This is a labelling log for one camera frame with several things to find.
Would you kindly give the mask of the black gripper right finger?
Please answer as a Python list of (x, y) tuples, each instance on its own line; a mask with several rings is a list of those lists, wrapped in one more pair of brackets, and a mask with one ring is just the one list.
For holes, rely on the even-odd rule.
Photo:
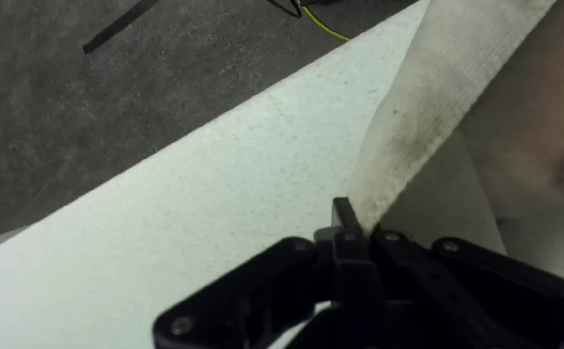
[(398, 231), (376, 231), (370, 242), (419, 297), (434, 349), (508, 347), (502, 328), (430, 252)]

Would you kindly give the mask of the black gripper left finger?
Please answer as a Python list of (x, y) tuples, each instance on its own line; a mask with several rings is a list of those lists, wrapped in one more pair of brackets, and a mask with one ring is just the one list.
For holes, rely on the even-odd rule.
[(334, 200), (334, 333), (337, 349), (380, 349), (382, 283), (349, 198)]

